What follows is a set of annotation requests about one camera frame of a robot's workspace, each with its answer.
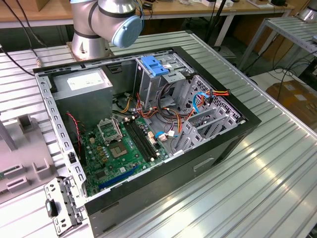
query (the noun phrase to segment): ram slot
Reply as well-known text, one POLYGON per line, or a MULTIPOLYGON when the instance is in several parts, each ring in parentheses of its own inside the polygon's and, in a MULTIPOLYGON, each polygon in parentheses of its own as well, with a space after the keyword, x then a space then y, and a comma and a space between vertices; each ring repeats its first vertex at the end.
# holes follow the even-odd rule
POLYGON ((145 138, 142 131, 138 128, 134 121, 130 121, 125 124, 125 128, 129 135, 131 136, 132 140, 134 141, 135 145, 139 149, 140 153, 144 157, 146 162, 151 161, 151 158, 156 158, 157 155, 153 148, 151 147, 150 143, 145 138))
POLYGON ((157 158, 157 154, 155 150, 153 149, 152 145, 149 143, 149 141, 146 139, 145 135, 141 131, 141 129, 138 127, 138 125, 135 123, 135 121, 132 123, 132 127, 134 128, 135 132, 140 136, 143 145, 147 152, 151 155, 152 158, 157 158))

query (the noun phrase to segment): wooden workbench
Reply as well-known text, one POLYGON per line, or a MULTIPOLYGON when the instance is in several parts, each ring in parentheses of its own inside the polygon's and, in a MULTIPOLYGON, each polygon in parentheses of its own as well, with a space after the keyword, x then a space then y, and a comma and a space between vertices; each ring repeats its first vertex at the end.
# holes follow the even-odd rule
MULTIPOLYGON (((235 15, 284 13, 283 16, 288 16, 293 8, 291 5, 287 7, 258 8, 246 0, 234 3, 232 7, 225 7, 221 15, 227 16, 227 18, 216 41, 216 45, 221 45, 235 15)), ((157 1, 153 4, 153 16, 151 19, 211 16, 212 9, 213 7, 207 7, 201 3, 193 3, 186 6, 178 0, 174 0, 173 2, 157 1)), ((14 9, 14 11, 21 20, 24 19, 20 10, 14 9)), ((146 15, 145 19, 150 18, 151 14, 148 10, 144 10, 144 14, 146 15)), ((68 0, 50 0, 40 12, 26 11, 26 15, 32 26, 73 24, 71 6, 68 0)), ((14 27, 20 27, 20 25, 5 5, 0 2, 0 28, 14 27)))

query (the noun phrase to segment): expansion slot bracket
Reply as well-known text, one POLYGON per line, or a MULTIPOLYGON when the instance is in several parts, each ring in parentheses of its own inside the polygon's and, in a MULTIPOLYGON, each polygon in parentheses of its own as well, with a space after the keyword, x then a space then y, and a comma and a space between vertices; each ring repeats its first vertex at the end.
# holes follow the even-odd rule
POLYGON ((46 208, 58 237, 82 224, 83 208, 76 208, 74 196, 78 189, 73 177, 56 177, 44 186, 44 190, 46 208))

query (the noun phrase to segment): yellow wire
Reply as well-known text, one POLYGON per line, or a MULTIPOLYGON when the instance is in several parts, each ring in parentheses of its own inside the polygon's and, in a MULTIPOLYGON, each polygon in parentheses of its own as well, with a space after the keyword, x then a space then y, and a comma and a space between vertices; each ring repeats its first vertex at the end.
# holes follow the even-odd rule
POLYGON ((127 103, 127 106, 125 107, 125 109, 124 110, 122 110, 122 111, 120 111, 121 113, 126 113, 127 111, 128 111, 128 109, 129 109, 129 106, 130 106, 130 98, 128 99, 128 103, 127 103))

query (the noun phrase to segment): table leg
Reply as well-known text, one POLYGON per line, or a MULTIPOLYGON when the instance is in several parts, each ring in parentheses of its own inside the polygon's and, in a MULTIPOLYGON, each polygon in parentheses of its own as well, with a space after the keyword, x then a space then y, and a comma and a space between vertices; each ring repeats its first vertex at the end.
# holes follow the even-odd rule
MULTIPOLYGON (((291 12, 291 10, 285 11, 283 13, 282 17, 288 17, 290 12, 291 12)), ((261 55, 268 48, 268 46, 270 45, 270 43, 272 42, 272 40, 274 39, 275 36, 276 36, 276 32, 272 31, 272 33, 270 34, 270 36, 267 38, 266 42, 262 46, 261 50, 259 51, 259 55, 261 55)))
POLYGON ((246 51, 244 52, 240 63, 238 64, 238 69, 242 70, 242 67, 244 66, 244 64, 246 63, 247 59, 249 58, 254 46, 256 45, 256 43, 258 42, 260 36, 262 35, 264 29, 266 27, 266 19, 263 20, 262 24, 260 25, 260 27, 258 28, 256 34, 254 35, 252 41, 250 42, 249 46, 247 47, 246 51))
POLYGON ((230 24, 231 24, 231 22, 233 20, 233 17, 234 17, 234 15, 229 15, 229 16, 226 17, 226 20, 224 21, 222 29, 221 29, 221 31, 220 31, 220 33, 218 35, 217 40, 216 40, 216 43, 214 44, 215 46, 221 46, 221 43, 222 43, 224 37, 226 36, 227 31, 229 29, 229 26, 230 26, 230 24))

